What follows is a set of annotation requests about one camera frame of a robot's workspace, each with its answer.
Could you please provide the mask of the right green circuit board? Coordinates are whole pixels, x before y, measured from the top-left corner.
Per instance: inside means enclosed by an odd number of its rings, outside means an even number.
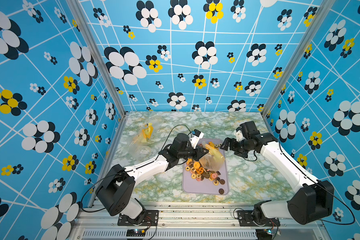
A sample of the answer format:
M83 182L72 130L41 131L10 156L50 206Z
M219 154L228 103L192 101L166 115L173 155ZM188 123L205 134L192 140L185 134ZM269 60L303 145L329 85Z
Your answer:
M266 229L256 230L256 235L258 240L273 240L275 236L271 230Z

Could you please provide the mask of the ziploc bag of cookies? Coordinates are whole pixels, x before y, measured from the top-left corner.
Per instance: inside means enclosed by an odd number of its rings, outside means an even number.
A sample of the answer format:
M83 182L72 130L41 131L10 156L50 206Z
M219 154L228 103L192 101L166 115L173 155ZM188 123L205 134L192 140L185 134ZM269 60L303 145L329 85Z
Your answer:
M141 130L142 142L146 143L152 137L153 133L159 131L163 123L164 119L158 116L147 119Z

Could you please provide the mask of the left green circuit board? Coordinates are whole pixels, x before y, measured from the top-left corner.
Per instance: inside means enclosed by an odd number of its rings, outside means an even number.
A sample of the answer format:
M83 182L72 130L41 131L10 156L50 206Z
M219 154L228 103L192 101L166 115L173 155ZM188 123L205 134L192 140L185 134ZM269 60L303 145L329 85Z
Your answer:
M127 238L140 238L143 239L146 236L145 229L128 229L126 233Z

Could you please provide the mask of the aluminium front rail frame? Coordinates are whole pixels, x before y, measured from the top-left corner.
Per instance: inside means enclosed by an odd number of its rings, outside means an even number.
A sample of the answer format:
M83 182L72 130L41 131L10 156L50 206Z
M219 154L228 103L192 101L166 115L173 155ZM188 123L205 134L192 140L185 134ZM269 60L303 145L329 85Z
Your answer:
M147 210L158 210L157 226L147 228L146 236L127 238L128 229L146 227L118 226L119 216L111 217L101 210L98 201L92 213L80 213L69 236L70 240L257 240L256 230L271 230L273 240L329 240L324 224L316 221L300 225L294 220L280 219L280 226L240 227L235 210L250 210L243 204L211 203L146 203Z

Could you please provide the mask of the poured cookies pile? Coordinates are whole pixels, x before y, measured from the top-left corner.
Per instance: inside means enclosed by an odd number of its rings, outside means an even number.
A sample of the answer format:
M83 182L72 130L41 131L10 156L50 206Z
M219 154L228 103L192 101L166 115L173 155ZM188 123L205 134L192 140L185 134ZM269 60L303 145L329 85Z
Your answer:
M208 142L208 143L202 142L201 144L199 144L199 146L205 148L205 144L209 144L220 151L221 144L215 144L213 142ZM224 185L226 183L226 181L222 179L223 166L220 168L219 171L210 171L203 168L203 166L200 164L199 161L194 161L193 159L187 159L185 171L191 174L191 178L193 180L196 181L210 180L211 182L213 182L215 186L218 186L218 185Z

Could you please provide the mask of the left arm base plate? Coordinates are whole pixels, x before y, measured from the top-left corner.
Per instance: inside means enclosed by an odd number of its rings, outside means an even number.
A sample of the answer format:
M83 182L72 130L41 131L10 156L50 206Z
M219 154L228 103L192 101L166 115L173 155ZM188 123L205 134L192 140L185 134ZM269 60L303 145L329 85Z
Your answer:
M118 226L152 227L158 225L158 220L158 210L143 210L135 219L120 214Z

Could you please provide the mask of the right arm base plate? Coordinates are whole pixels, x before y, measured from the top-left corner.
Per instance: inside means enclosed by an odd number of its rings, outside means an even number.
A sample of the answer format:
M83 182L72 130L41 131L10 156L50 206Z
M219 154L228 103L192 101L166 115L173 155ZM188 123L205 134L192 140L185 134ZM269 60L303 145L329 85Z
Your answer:
M280 221L276 218L255 221L255 215L253 211L235 210L234 218L238 220L240 227L267 227L276 228L279 227Z

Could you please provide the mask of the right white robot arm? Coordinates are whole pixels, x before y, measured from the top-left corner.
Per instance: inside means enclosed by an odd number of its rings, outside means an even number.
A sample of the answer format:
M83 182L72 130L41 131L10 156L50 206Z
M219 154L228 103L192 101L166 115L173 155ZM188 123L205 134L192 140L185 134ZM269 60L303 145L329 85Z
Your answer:
M250 151L261 154L283 175L295 193L288 201L263 201L255 204L253 218L256 224L263 225L266 220L283 218L305 225L331 215L333 185L328 181L320 181L300 166L272 134L258 134L241 141L225 138L221 149L231 150L243 158Z

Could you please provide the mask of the lilac rectangular tray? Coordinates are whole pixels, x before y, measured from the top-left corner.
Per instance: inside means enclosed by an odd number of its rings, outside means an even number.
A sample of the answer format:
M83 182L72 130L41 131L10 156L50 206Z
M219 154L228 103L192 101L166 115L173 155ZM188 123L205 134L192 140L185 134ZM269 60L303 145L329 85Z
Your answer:
M206 142L206 143L213 142L215 144L223 143L223 141L219 140L219 139L201 139L199 141L198 145L201 144L202 142ZM220 152L225 157L224 150L220 149ZM215 186L213 184L213 182L211 182L210 180L203 180L203 181L193 180L191 178L191 174L186 172L185 167L184 167L183 182L182 182L183 190L186 193L192 193L192 194L221 195L219 193L219 189L224 189L225 192L224 192L223 196L225 196L229 193L228 172L227 172L226 161L225 161L225 165L222 168L222 171L223 171L222 179L224 179L226 181L226 183L224 185Z

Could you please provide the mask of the ziploc cookie bag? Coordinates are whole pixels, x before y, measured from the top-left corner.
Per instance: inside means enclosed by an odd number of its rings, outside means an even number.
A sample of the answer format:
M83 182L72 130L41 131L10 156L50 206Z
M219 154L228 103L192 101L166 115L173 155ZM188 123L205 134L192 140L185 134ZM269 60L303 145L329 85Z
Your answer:
M128 152L134 159L143 161L150 157L152 150L148 146L145 135L140 133L131 137L128 145Z
M205 148L209 152L200 158L200 164L207 170L219 171L225 163L224 155L218 149L209 144L205 144Z

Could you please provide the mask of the right aluminium corner post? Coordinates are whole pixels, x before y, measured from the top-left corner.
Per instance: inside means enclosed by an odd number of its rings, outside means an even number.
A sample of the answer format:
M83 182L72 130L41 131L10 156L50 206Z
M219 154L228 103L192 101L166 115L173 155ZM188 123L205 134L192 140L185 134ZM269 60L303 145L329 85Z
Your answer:
M262 111L262 117L264 120L267 119L266 115L273 106L273 104L275 103L275 101L277 100L279 92L281 91L282 87L287 83L289 77L291 76L297 64L299 63L306 47L311 43L311 41L317 34L319 28L323 24L325 18L327 17L329 11L331 10L335 2L336 2L335 0L322 1L321 5L319 6L318 13L316 14L316 18L313 20L313 23L310 24L305 34L303 35L296 50L292 54L291 59L286 65L286 69L284 70L283 76L281 77L280 80L278 80L272 93L270 94L270 97L268 98L265 104L265 108Z

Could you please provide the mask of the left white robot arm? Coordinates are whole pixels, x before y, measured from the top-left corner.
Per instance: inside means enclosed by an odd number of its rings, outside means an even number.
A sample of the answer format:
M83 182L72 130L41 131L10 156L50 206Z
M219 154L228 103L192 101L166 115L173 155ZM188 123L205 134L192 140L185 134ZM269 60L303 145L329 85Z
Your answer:
M204 134L194 130L191 135L189 137L179 133L173 142L164 146L155 157L140 164L126 168L119 164L114 165L96 190L97 198L110 216L122 214L133 225L148 221L146 208L132 198L134 188L150 177L178 166L181 159L198 161L205 156L209 151L198 145Z

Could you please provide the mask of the green circuit board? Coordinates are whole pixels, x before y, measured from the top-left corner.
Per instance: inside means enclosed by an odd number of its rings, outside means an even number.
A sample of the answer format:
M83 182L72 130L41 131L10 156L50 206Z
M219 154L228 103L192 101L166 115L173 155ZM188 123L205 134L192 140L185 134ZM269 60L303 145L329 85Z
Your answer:
M128 229L126 233L127 238L140 238L143 239L146 236L145 229Z
M271 230L266 229L256 230L256 235L258 240L273 240L275 236Z

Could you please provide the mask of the aluminium corner post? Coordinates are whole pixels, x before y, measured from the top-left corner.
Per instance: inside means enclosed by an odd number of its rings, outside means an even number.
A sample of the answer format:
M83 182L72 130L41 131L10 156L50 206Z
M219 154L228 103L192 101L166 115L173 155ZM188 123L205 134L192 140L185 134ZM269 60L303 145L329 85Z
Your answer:
M106 64L102 60L102 54L101 54L99 48L97 47L95 39L90 30L90 26L86 22L84 12L81 10L80 3L79 3L79 1L67 0L67 4L68 4L75 20L79 24L79 27L81 27L81 33L83 35L83 38L84 38L88 48L90 49L90 52L94 58L97 68L104 79L104 82L106 84L106 87L108 88L108 91L110 92L110 95L112 96L113 100L115 101L115 105L121 115L121 119L123 119L126 116L126 111L124 109L122 101L120 100L120 98L118 96L118 93L116 92L116 87L115 87L115 85L111 79L111 76L106 68Z
M270 94L270 97L268 98L265 104L265 108L262 111L262 117L264 120L267 119L266 115L273 106L273 104L275 103L275 101L277 100L279 92L281 91L282 87L287 83L289 77L291 76L297 64L299 63L306 47L311 43L311 41L317 34L319 28L323 24L325 18L327 17L329 11L331 10L335 2L336 2L335 0L322 1L321 5L319 6L318 13L316 14L316 18L313 20L313 23L310 24L305 34L303 35L296 50L292 54L291 59L286 65L286 69L284 70L283 76L281 77L280 80L278 80L272 93Z

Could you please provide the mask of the left aluminium corner post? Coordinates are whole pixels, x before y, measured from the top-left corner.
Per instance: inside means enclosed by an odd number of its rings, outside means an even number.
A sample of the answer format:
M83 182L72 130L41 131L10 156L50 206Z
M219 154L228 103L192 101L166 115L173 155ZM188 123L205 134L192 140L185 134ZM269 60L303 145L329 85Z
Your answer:
M97 47L95 39L90 30L90 26L86 22L84 12L81 10L80 3L79 3L79 1L67 0L67 4L68 4L75 20L79 24L79 27L81 27L81 33L83 35L83 38L84 38L88 48L90 49L90 52L94 58L97 68L104 79L104 82L106 84L106 87L108 88L108 91L110 92L110 95L112 96L113 100L115 101L115 105L121 115L121 119L123 119L126 116L126 111L124 109L122 101L120 100L120 98L118 96L118 93L116 92L116 87L115 87L115 85L111 79L111 76L106 68L106 64L102 60L102 54L101 54L99 48Z

